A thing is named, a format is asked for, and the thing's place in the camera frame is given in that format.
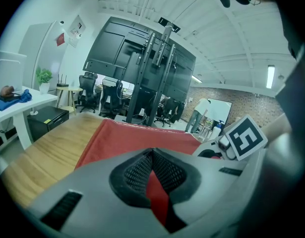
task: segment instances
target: black office chair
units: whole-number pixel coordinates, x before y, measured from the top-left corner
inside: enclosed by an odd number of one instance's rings
[[[85,76],[85,75],[80,75],[79,76],[79,87],[85,90],[85,100],[82,102],[81,105],[77,105],[77,107],[83,107],[80,113],[84,109],[91,109],[93,110],[93,113],[95,113],[95,108],[96,108],[96,98],[94,96],[94,85],[95,85],[96,79],[93,76]],[[81,94],[79,95],[79,100],[78,102],[81,102],[82,98],[82,93],[84,91],[80,92]]]
[[[103,83],[100,116],[114,119],[116,115],[120,114],[124,104],[122,99],[122,87],[123,84],[120,80],[116,82],[116,86],[106,86]],[[108,96],[110,96],[110,102],[106,103]]]
[[[171,127],[171,124],[165,119],[171,118],[174,115],[175,109],[177,108],[178,105],[179,105],[178,101],[174,100],[173,98],[168,99],[166,104],[163,106],[161,116],[157,117],[154,122],[161,121],[163,124],[162,127],[164,127],[165,123],[168,124],[169,127]]]

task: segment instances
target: white desk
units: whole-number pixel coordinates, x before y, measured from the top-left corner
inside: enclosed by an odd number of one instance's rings
[[[28,88],[28,87],[22,87],[22,90],[24,91],[25,89],[29,89],[29,92],[32,95],[32,100],[28,101],[26,103],[17,103],[12,105],[11,107],[5,109],[4,111],[0,111],[0,122],[3,120],[6,120],[10,117],[13,117],[13,125],[15,126],[17,130],[18,137],[20,139],[21,145],[23,149],[27,149],[31,145],[31,140],[28,135],[27,128],[25,126],[24,122],[24,116],[23,112],[51,102],[51,101],[56,101],[58,99],[57,96],[51,95],[51,94],[41,94],[39,91]]]

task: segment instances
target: red fabric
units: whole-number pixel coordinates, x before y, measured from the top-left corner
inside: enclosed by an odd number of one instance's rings
[[[144,127],[105,119],[90,139],[75,168],[149,147],[192,154],[199,145],[193,136],[184,131]],[[165,225],[169,197],[154,172],[149,177],[147,197],[151,200],[153,213]]]

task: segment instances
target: ceiling light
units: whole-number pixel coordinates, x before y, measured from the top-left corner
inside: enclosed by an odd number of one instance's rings
[[[267,85],[266,85],[267,88],[271,88],[274,75],[275,75],[275,66],[269,65],[268,66]]]
[[[194,77],[193,75],[192,75],[192,78],[196,81],[196,82],[198,82],[198,83],[202,83],[202,81],[201,80],[199,80],[198,78],[196,78],[196,77]]]

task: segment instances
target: wooden tabletop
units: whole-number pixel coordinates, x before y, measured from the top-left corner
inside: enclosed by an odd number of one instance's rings
[[[72,91],[72,92],[80,92],[80,91],[83,91],[82,88],[79,88],[79,87],[60,87],[60,86],[57,86],[57,89],[58,90],[64,90],[64,91]]]
[[[102,120],[99,116],[80,114],[21,153],[1,175],[13,200],[27,207],[45,189],[72,173]]]

